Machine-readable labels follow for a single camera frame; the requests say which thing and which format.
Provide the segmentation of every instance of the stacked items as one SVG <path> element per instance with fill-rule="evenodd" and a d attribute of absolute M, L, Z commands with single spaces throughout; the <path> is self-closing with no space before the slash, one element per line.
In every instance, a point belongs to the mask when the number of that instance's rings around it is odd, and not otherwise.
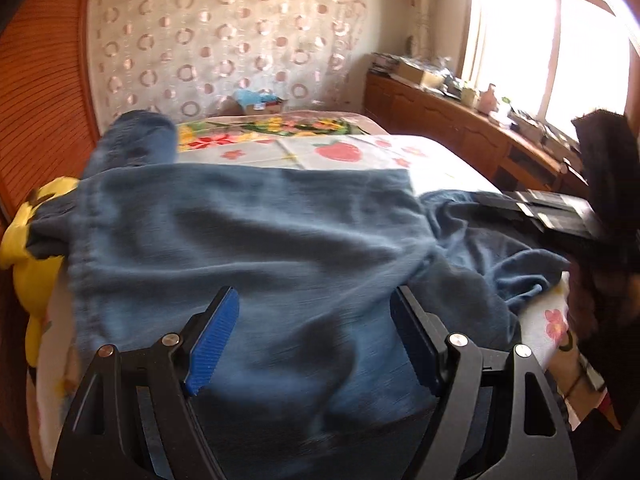
<path fill-rule="evenodd" d="M 373 52 L 373 62 L 370 71 L 376 74 L 388 76 L 396 72 L 396 67 L 400 64 L 401 57 L 393 54 L 380 54 Z"/>

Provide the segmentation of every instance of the blue cloth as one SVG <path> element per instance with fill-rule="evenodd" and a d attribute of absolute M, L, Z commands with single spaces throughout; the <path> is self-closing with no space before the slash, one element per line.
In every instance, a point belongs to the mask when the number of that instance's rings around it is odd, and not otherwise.
<path fill-rule="evenodd" d="M 239 291 L 238 324 L 194 399 L 232 480 L 400 478 L 435 399 L 390 319 L 394 287 L 508 349 L 517 311 L 566 265 L 476 222 L 467 193 L 414 198 L 404 170 L 157 164 L 97 173 L 77 199 L 69 271 L 85 364 L 104 343 L 180 330 L 220 286 Z"/>
<path fill-rule="evenodd" d="M 132 110 L 118 117 L 102 136 L 82 178 L 126 166 L 175 162 L 178 138 L 166 115 Z"/>

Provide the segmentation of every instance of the cardboard box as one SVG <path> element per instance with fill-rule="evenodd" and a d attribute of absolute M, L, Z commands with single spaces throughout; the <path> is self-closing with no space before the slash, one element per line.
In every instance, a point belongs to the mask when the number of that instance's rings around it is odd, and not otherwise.
<path fill-rule="evenodd" d="M 282 99 L 271 103 L 258 103 L 244 107 L 245 115 L 273 115 L 281 113 L 285 102 Z"/>
<path fill-rule="evenodd" d="M 398 65 L 396 75 L 414 84 L 426 86 L 427 88 L 440 88 L 442 83 L 444 83 L 443 75 L 428 72 L 404 60 Z"/>

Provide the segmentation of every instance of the orange wooden panel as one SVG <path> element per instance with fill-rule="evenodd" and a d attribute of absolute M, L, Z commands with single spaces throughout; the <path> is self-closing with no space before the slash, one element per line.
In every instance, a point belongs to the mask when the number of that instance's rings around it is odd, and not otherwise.
<path fill-rule="evenodd" d="M 25 0 L 0 36 L 0 200 L 79 176 L 98 139 L 85 53 L 87 0 Z"/>

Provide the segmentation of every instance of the wooden cabinet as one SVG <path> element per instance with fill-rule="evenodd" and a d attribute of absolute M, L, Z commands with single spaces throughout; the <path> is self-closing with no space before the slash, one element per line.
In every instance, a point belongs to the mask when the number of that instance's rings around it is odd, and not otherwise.
<path fill-rule="evenodd" d="M 482 126 L 464 127 L 462 145 L 456 154 L 482 176 L 492 180 L 504 156 L 507 141 Z"/>
<path fill-rule="evenodd" d="M 424 107 L 423 117 L 425 136 L 456 153 L 462 145 L 464 132 L 456 123 L 454 115 L 427 105 Z"/>
<path fill-rule="evenodd" d="M 391 103 L 391 126 L 389 133 L 419 135 L 422 130 L 422 106 L 404 93 L 393 96 Z"/>
<path fill-rule="evenodd" d="M 390 134 L 418 135 L 439 142 L 501 190 L 568 192 L 562 187 L 566 172 L 561 171 L 559 162 L 457 102 L 368 74 L 364 108 L 365 114 Z M 569 194 L 583 196 L 586 190 L 582 188 Z"/>
<path fill-rule="evenodd" d="M 380 84 L 376 79 L 367 80 L 364 92 L 364 114 L 388 130 L 390 126 L 389 109 L 393 94 L 388 85 Z"/>

